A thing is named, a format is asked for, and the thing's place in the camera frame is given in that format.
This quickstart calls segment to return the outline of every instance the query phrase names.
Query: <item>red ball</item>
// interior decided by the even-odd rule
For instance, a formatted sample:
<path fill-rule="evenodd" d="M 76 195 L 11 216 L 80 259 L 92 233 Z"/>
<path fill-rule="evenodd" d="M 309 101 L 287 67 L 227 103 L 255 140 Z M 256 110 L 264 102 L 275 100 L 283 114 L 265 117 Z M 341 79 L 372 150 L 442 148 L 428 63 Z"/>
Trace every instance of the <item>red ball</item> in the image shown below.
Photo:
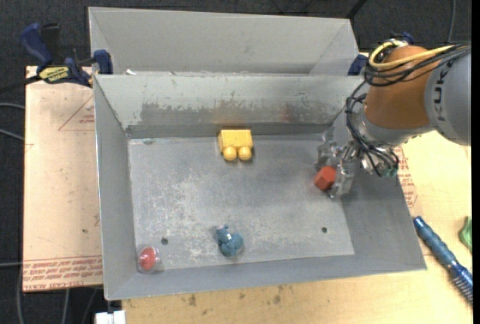
<path fill-rule="evenodd" d="M 150 271 L 157 262 L 157 254 L 153 247 L 145 247 L 138 256 L 138 264 L 144 271 Z"/>

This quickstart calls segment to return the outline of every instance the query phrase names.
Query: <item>blue toy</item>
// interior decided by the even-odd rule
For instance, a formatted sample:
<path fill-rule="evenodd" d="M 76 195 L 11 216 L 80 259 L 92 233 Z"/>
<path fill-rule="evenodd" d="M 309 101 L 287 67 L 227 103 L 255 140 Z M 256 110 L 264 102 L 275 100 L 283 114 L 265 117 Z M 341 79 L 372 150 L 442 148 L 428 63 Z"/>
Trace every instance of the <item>blue toy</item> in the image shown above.
<path fill-rule="evenodd" d="M 227 225 L 217 227 L 217 241 L 222 254 L 227 257 L 235 256 L 244 245 L 242 235 L 239 233 L 231 234 Z"/>

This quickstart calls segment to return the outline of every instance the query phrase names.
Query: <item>yellow lego brick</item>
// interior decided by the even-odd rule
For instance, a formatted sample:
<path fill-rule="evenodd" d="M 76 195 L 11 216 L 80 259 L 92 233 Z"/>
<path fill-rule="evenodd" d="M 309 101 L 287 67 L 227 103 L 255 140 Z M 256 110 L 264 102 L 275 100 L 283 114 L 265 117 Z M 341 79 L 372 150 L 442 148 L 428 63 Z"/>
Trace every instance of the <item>yellow lego brick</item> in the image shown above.
<path fill-rule="evenodd" d="M 223 129 L 218 134 L 218 147 L 227 161 L 233 161 L 237 156 L 243 161 L 250 160 L 254 147 L 252 133 L 248 129 Z"/>

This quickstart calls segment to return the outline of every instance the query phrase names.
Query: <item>gray bin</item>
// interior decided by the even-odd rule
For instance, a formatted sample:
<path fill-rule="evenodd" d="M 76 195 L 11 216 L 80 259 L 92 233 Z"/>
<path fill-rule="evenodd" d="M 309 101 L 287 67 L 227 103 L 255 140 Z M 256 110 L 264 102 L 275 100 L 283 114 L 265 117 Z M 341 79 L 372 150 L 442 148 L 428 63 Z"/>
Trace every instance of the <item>gray bin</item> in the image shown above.
<path fill-rule="evenodd" d="M 321 133 L 361 82 L 350 22 L 90 8 L 105 297 L 131 299 L 424 269 L 397 179 L 313 184 Z M 222 128 L 253 158 L 226 162 Z M 225 257 L 215 227 L 244 250 Z M 163 271 L 137 270 L 154 245 Z"/>

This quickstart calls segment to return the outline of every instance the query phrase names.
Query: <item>blue object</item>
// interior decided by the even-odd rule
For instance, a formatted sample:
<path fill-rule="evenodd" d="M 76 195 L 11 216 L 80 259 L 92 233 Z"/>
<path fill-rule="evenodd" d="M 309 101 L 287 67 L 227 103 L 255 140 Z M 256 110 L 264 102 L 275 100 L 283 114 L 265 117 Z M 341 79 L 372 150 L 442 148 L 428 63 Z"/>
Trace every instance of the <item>blue object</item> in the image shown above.
<path fill-rule="evenodd" d="M 367 64 L 367 60 L 367 56 L 362 54 L 357 55 L 357 57 L 355 57 L 355 60 L 353 60 L 352 65 L 350 65 L 350 68 L 348 70 L 348 76 L 358 76 L 360 72 L 362 72 L 364 66 Z"/>
<path fill-rule="evenodd" d="M 101 74 L 113 74 L 113 64 L 109 53 L 105 49 L 99 49 L 93 53 L 93 59 L 97 62 Z"/>
<path fill-rule="evenodd" d="M 431 249 L 433 255 L 447 268 L 451 280 L 462 292 L 465 299 L 473 304 L 473 277 L 472 274 L 462 266 L 455 255 L 449 250 L 440 237 L 418 216 L 413 219 L 413 225 L 418 236 Z"/>
<path fill-rule="evenodd" d="M 227 257 L 235 256 L 244 245 L 242 235 L 239 233 L 231 234 L 227 225 L 217 228 L 217 241 L 222 254 Z"/>
<path fill-rule="evenodd" d="M 40 73 L 47 68 L 52 67 L 68 67 L 68 71 L 64 72 L 64 77 L 58 78 L 55 75 L 55 79 L 51 77 L 44 78 L 49 84 L 57 83 L 73 83 L 80 84 L 81 86 L 90 87 L 91 75 L 86 73 L 81 67 L 77 66 L 77 63 L 73 58 L 67 57 L 64 60 L 63 65 L 53 65 L 52 54 L 47 49 L 45 43 L 43 42 L 40 34 L 40 24 L 37 22 L 26 27 L 22 34 L 20 35 L 20 41 L 23 46 L 27 49 L 28 53 L 40 59 L 41 64 L 37 66 L 37 75 L 40 76 Z M 101 74 L 112 74 L 113 65 L 110 59 L 110 55 L 105 49 L 99 49 L 94 52 L 92 58 L 86 60 L 86 62 L 97 62 L 100 68 Z"/>
<path fill-rule="evenodd" d="M 413 36 L 408 33 L 408 32 L 405 32 L 403 31 L 402 32 L 402 36 L 403 36 L 403 39 L 410 45 L 412 45 L 413 43 L 415 43 L 415 40 L 413 40 Z"/>
<path fill-rule="evenodd" d="M 42 66 L 52 64 L 53 57 L 40 36 L 40 24 L 34 22 L 20 34 L 20 42 L 28 53 L 40 59 Z"/>

